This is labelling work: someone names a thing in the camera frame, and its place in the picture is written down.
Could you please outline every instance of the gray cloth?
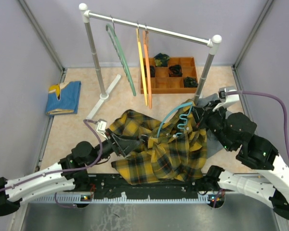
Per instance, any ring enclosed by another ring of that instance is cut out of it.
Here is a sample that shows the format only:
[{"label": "gray cloth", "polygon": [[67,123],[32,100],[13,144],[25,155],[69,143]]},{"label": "gray cloth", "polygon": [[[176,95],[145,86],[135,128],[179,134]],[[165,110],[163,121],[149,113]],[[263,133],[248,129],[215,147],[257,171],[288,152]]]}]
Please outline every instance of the gray cloth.
[{"label": "gray cloth", "polygon": [[[218,99],[219,99],[218,94],[213,94],[206,98],[199,99],[197,102],[197,106],[205,106],[208,104],[209,101],[214,101]],[[231,112],[227,111],[226,118],[231,114],[232,114]],[[221,143],[218,141],[216,136],[210,130],[207,131],[207,148],[208,148],[207,158],[210,158],[211,156],[215,155],[218,151],[223,149]]]}]

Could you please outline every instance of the beige tabletop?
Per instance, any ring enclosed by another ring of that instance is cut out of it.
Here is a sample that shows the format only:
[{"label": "beige tabletop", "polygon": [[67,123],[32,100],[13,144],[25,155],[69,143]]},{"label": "beige tabletop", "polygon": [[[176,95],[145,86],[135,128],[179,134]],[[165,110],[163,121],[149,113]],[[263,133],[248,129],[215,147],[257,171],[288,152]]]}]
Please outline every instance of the beige tabletop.
[{"label": "beige tabletop", "polygon": [[[200,78],[203,67],[197,67],[197,75]],[[194,94],[153,94],[153,108],[150,110],[145,105],[144,95],[140,94],[140,72],[139,68],[130,68],[132,79],[136,87],[137,96],[133,96],[130,85],[122,68],[102,68],[102,75],[105,88],[110,85],[117,74],[122,78],[116,88],[112,91],[109,100],[104,103],[100,111],[93,120],[104,119],[111,124],[116,118],[128,109],[133,109],[158,120],[162,120],[174,107],[178,106],[186,99],[193,98]],[[44,169],[61,158],[71,153],[81,141],[88,141],[93,146],[98,144],[92,132],[85,126],[83,119],[89,114],[99,100],[100,88],[97,81],[95,69],[68,69],[65,82],[80,80],[81,92],[79,99],[79,109],[76,115],[56,115],[47,142],[41,169]],[[218,89],[226,86],[235,86],[235,80],[229,66],[213,66],[209,71],[207,81],[202,94],[204,97],[217,93]],[[243,112],[241,103],[236,103],[229,107],[231,112]],[[221,166],[234,173],[253,172],[248,167],[242,165],[235,159],[237,152],[219,151],[214,156],[208,158],[202,169],[206,173],[211,165]],[[111,154],[110,160],[98,166],[88,169],[89,173],[117,173],[111,167],[111,162],[121,157]]]}]

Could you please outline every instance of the gray floor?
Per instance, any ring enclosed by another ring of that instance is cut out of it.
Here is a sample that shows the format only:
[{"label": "gray floor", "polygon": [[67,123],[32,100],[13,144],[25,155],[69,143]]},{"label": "gray floor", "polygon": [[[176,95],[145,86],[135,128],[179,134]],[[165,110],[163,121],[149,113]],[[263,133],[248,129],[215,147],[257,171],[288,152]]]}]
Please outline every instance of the gray floor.
[{"label": "gray floor", "polygon": [[208,205],[89,205],[65,209],[29,204],[22,231],[275,231],[272,210],[228,194],[223,207]]}]

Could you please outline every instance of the clothes hanger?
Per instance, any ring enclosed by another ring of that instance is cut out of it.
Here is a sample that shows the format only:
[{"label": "clothes hanger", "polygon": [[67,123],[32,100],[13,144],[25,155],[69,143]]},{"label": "clothes hanger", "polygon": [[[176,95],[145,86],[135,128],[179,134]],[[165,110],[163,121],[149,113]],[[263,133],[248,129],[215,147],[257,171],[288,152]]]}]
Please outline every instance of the clothes hanger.
[{"label": "clothes hanger", "polygon": [[127,77],[128,81],[130,83],[133,95],[136,96],[136,90],[135,90],[135,86],[134,86],[133,80],[131,78],[131,73],[130,73],[129,67],[127,65],[123,50],[121,48],[121,44],[120,44],[120,42],[119,42],[119,40],[118,40],[118,38],[116,36],[114,28],[112,28],[110,24],[106,25],[106,31],[107,31],[107,33],[108,33],[108,35],[109,35],[109,37],[111,39],[111,42],[114,45],[114,48],[115,48],[115,50],[116,50],[116,52],[117,52],[117,54],[119,56],[119,59],[120,59],[121,64],[123,66],[123,69],[124,69],[124,72],[126,74],[126,77]]},{"label": "clothes hanger", "polygon": [[136,34],[137,34],[137,44],[138,44],[138,52],[139,52],[139,61],[140,61],[140,70],[141,70],[141,78],[143,82],[143,88],[144,88],[144,101],[145,105],[148,106],[148,95],[147,95],[147,89],[146,89],[146,82],[145,82],[145,67],[144,67],[144,60],[143,60],[143,51],[141,48],[141,43],[140,43],[140,34],[139,34],[139,25],[138,28],[136,29]]},{"label": "clothes hanger", "polygon": [[143,31],[143,40],[144,40],[144,57],[145,57],[145,67],[146,67],[146,77],[148,81],[148,95],[149,95],[149,108],[152,109],[152,89],[151,89],[151,75],[150,75],[150,62],[149,62],[149,36],[148,31]]}]

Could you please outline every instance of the green hanger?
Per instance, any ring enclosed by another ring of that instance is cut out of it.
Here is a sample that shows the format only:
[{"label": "green hanger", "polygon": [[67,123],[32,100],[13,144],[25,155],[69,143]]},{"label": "green hanger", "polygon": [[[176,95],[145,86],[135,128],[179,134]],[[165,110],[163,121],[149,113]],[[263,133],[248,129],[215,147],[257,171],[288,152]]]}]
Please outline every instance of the green hanger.
[{"label": "green hanger", "polygon": [[121,48],[120,42],[119,42],[119,40],[118,40],[118,38],[116,36],[115,30],[111,27],[110,24],[107,24],[106,25],[106,31],[107,31],[107,33],[108,33],[108,35],[109,35],[109,37],[111,39],[111,42],[114,45],[114,48],[115,48],[115,50],[116,50],[116,52],[117,52],[117,54],[119,56],[119,59],[120,59],[121,64],[123,66],[123,69],[124,69],[124,72],[126,74],[126,77],[127,77],[128,81],[130,83],[133,95],[136,96],[136,90],[135,90],[135,87],[134,87],[133,80],[131,78],[131,73],[130,73],[129,67],[127,66],[127,62],[126,62],[123,50]]}]

